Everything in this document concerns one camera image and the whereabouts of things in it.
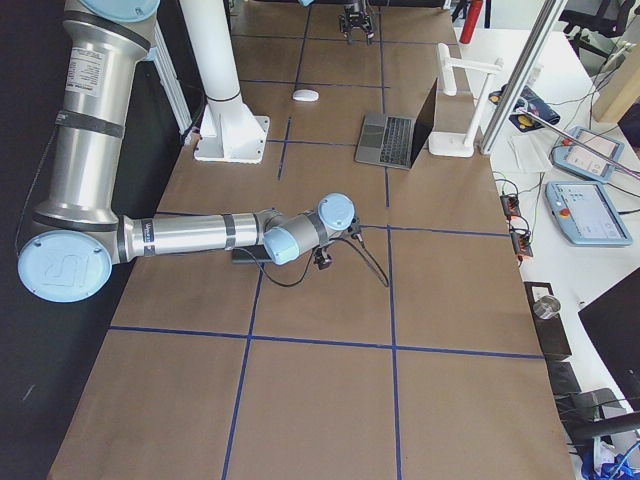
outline black chair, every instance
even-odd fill
[[[560,21],[567,22],[564,33],[569,36],[575,27],[578,32],[570,40],[576,54],[580,55],[581,48],[602,57],[608,57],[611,52],[605,52],[582,36],[583,30],[607,37],[620,37],[627,28],[629,12],[635,0],[569,0],[560,15]]]

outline laptop keyboard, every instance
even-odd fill
[[[411,120],[389,117],[384,131],[380,162],[389,165],[407,165],[411,148]]]

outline tiled surface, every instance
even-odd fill
[[[245,103],[272,119],[264,159],[183,149],[159,212],[291,216],[343,192],[391,288],[340,243],[287,289],[227,252],[139,259],[50,478],[574,478],[488,159],[353,161],[367,111],[420,109],[448,14],[376,8],[367,46],[341,38],[340,6],[242,7],[232,41]],[[436,123],[462,132],[457,74]],[[319,102],[294,103],[302,86]],[[305,262],[267,271],[291,282]]]
[[[253,342],[227,478],[394,478],[390,356]]]
[[[109,332],[48,478],[219,478],[243,352],[235,339]]]

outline red cylinder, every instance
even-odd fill
[[[464,21],[464,27],[462,27],[460,43],[469,43],[471,41],[473,31],[475,30],[476,23],[478,22],[478,17],[480,16],[480,10],[482,10],[482,4],[483,0],[471,0],[467,19]]]

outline white table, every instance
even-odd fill
[[[470,44],[460,45],[462,57],[491,63],[498,56],[502,57],[504,70],[496,78],[497,90],[508,81],[528,35],[529,32],[523,30],[479,29],[474,32]],[[591,80],[562,33],[551,34],[539,62],[542,64],[542,72],[532,88],[545,101],[560,103],[579,99],[592,91]],[[477,96],[484,76],[476,72],[467,72],[467,76],[471,91]],[[553,107],[561,115],[559,127],[588,127],[589,99],[578,107],[579,103]],[[481,122],[483,128],[486,127],[494,110],[493,106],[487,108]],[[574,114],[575,118],[568,123]],[[604,132],[612,127],[615,125],[593,121],[591,128],[596,132]],[[547,129],[538,130],[533,134],[544,144],[546,152],[551,150],[557,139],[557,135]],[[517,169],[516,159],[508,139],[514,135],[522,134],[511,123],[505,123],[491,152],[491,162],[494,168],[501,169],[508,179],[515,182],[520,190],[526,190],[536,185],[539,177],[538,174],[513,173]],[[625,143],[621,163],[639,170],[640,162],[622,132],[616,127],[607,135]],[[511,171],[504,171],[509,169],[509,165],[513,167]],[[550,180],[577,180],[577,177],[554,168],[546,173],[544,183]],[[614,173],[611,183],[640,194],[640,184],[620,172]],[[511,191],[509,186],[506,186],[505,190]],[[640,208],[640,199],[611,187],[607,187],[606,190],[619,211]],[[623,217],[625,225],[635,239],[633,245],[624,248],[576,247],[560,232],[546,205],[544,191],[536,209],[536,193],[537,191],[525,193],[520,198],[522,214],[532,225],[537,210],[532,244],[534,258],[523,263],[520,270],[522,279],[549,282],[552,285],[555,296],[562,304],[561,317],[573,353],[569,360],[582,390],[608,387],[621,397],[622,393],[582,327],[578,311],[640,267],[640,214]]]

